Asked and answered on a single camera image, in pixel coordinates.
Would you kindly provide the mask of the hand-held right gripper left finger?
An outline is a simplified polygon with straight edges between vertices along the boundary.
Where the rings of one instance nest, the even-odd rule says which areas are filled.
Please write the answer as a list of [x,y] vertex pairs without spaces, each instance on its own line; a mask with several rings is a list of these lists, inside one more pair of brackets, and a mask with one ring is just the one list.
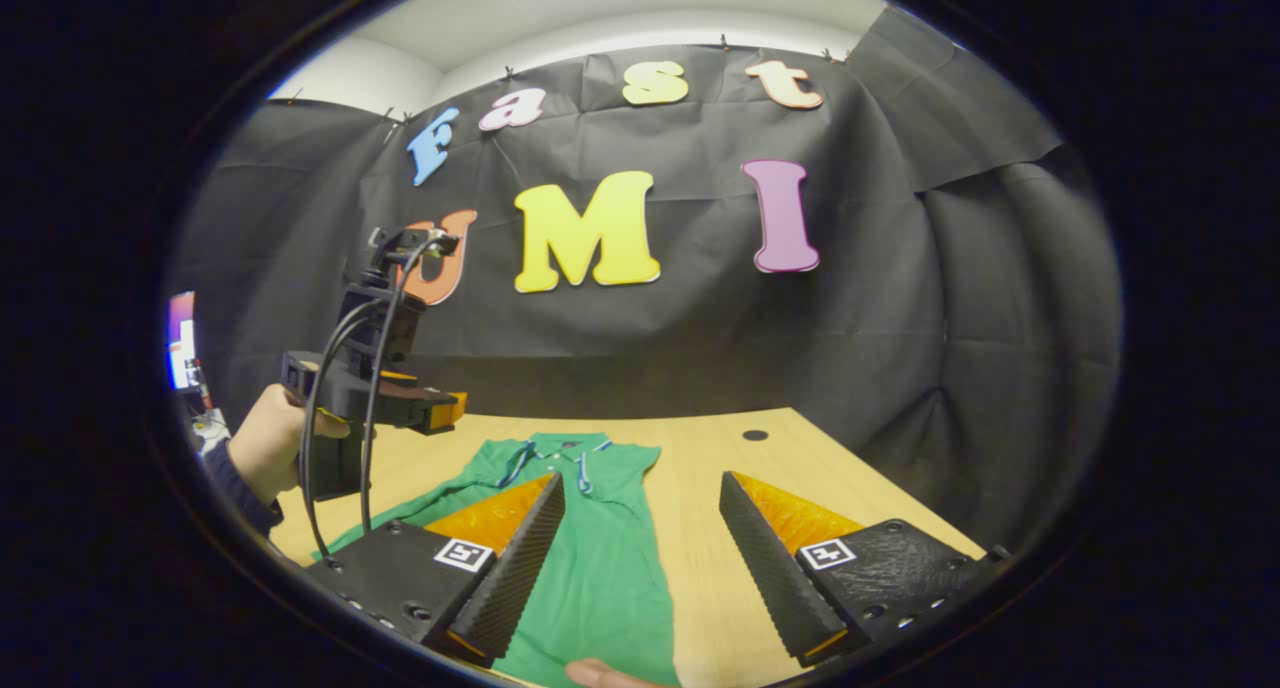
[[507,653],[563,515],[553,471],[428,527],[387,520],[305,572],[384,629],[489,668]]

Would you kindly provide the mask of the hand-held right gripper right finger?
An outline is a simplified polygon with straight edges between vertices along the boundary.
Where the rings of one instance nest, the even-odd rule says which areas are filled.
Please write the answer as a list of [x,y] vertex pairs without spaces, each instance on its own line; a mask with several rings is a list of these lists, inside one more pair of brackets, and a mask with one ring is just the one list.
[[804,668],[902,642],[1011,558],[996,545],[974,559],[901,518],[863,526],[741,471],[722,474],[719,514]]

